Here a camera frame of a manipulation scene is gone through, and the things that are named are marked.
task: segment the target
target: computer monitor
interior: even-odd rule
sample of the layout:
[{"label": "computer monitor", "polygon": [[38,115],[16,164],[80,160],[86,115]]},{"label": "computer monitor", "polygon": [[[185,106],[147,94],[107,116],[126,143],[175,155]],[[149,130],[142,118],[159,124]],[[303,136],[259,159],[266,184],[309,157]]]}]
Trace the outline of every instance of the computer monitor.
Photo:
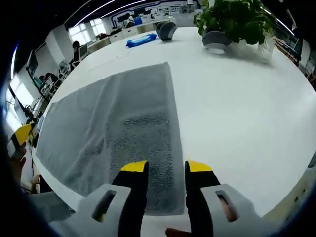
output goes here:
[{"label": "computer monitor", "polygon": [[118,17],[118,22],[123,22],[123,21],[127,20],[129,17],[130,17],[129,13],[127,13],[123,16],[120,16],[120,17]]},{"label": "computer monitor", "polygon": [[38,67],[38,65],[39,65],[39,63],[36,59],[34,51],[32,50],[31,54],[29,56],[29,59],[26,63],[26,70],[28,71],[31,78],[33,78],[35,70]]},{"label": "computer monitor", "polygon": [[21,107],[20,101],[15,97],[14,101],[14,110],[16,111],[16,114],[18,115],[20,121],[22,124],[26,124],[27,118],[24,113],[24,110]]},{"label": "computer monitor", "polygon": [[85,44],[79,48],[79,56],[80,60],[83,60],[86,56],[88,56],[88,45]]},{"label": "computer monitor", "polygon": [[145,14],[146,10],[144,7],[134,10],[134,15],[139,16],[140,14]]}]

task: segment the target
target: table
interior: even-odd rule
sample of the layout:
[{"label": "table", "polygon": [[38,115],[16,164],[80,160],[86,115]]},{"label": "table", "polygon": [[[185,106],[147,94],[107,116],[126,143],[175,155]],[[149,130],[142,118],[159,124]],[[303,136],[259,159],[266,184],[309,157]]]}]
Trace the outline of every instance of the table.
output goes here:
[{"label": "table", "polygon": [[[211,54],[195,27],[179,28],[172,42],[128,49],[126,41],[89,55],[51,102],[107,76],[167,61],[184,161],[210,165],[221,183],[254,203],[260,216],[274,208],[300,179],[316,148],[316,94],[300,70],[277,48],[269,65]],[[77,210],[82,196],[60,184],[36,156],[34,163],[56,194]],[[166,226],[189,231],[188,223],[187,214],[145,216],[142,234],[157,230],[161,236]]]}]

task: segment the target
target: gray object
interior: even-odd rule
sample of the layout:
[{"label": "gray object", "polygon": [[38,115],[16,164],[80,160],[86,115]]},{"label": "gray object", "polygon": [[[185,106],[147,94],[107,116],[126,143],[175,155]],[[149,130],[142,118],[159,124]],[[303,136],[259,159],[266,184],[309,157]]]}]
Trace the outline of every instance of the gray object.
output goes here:
[{"label": "gray object", "polygon": [[52,104],[37,157],[87,196],[131,162],[149,162],[146,214],[184,211],[184,163],[167,63],[97,81]]},{"label": "gray object", "polygon": [[47,222],[70,217],[69,207],[54,192],[30,194],[28,197]]},{"label": "gray object", "polygon": [[[213,222],[213,236],[267,236],[275,224],[263,220],[254,209],[253,203],[227,184],[201,188]],[[237,220],[229,222],[219,200],[223,196],[237,214]]]},{"label": "gray object", "polygon": [[[263,237],[275,229],[273,223],[257,215],[253,203],[231,186],[223,184],[202,188],[201,190],[212,217],[212,236]],[[105,212],[105,219],[99,223],[91,217],[99,210],[98,207],[101,206],[100,204],[106,198],[108,192],[116,192],[116,194]],[[117,237],[120,217],[129,192],[130,188],[103,185],[81,201],[77,213],[73,214],[67,220],[52,222],[50,225],[60,233],[61,236]],[[238,216],[237,220],[233,222],[227,220],[218,195],[222,195],[225,200],[228,201],[228,204],[234,208]]]},{"label": "gray object", "polygon": [[221,31],[204,31],[202,36],[203,45],[206,48],[225,50],[232,41]]},{"label": "gray object", "polygon": [[160,22],[157,24],[156,32],[162,41],[171,40],[177,28],[173,22]]},{"label": "gray object", "polygon": [[[107,236],[116,237],[119,232],[119,221],[131,188],[104,184],[79,204],[79,211],[64,221],[50,223],[61,236]],[[102,203],[108,194],[115,194],[108,209],[105,211],[103,222],[93,219],[100,211]]]}]

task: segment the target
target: plant pot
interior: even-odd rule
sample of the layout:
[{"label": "plant pot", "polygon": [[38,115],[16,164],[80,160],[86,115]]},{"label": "plant pot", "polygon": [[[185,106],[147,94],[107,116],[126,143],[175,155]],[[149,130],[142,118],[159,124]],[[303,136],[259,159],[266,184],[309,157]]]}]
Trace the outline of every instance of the plant pot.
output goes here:
[{"label": "plant pot", "polygon": [[157,24],[156,32],[162,41],[171,40],[177,28],[173,22],[160,22]]},{"label": "plant pot", "polygon": [[208,28],[205,29],[202,35],[202,42],[206,48],[221,50],[225,50],[232,43],[225,33],[211,29],[208,31]]}]

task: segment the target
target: hand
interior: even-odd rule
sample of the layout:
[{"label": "hand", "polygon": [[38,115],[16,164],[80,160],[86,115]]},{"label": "hand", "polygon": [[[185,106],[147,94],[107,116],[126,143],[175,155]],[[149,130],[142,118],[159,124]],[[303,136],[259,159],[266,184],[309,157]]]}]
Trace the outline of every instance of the hand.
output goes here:
[{"label": "hand", "polygon": [[[226,218],[229,222],[233,222],[238,219],[236,214],[231,210],[230,206],[227,204],[227,202],[223,198],[219,198],[222,208],[225,212]],[[190,237],[192,236],[190,232],[180,231],[173,228],[167,228],[165,232],[167,237]]]},{"label": "hand", "polygon": [[20,183],[22,169],[25,164],[26,158],[23,157],[26,153],[25,147],[21,147],[18,151],[16,151],[12,157],[9,158],[9,163],[11,165],[14,179]]},{"label": "hand", "polygon": [[33,179],[31,180],[32,185],[39,184],[40,183],[40,177],[41,177],[40,174],[35,175],[33,177]]},{"label": "hand", "polygon": [[22,175],[22,169],[25,164],[26,158],[23,157],[21,160],[16,159],[9,159],[10,165],[12,167],[13,176],[16,182],[20,184],[21,182],[21,175]]}]

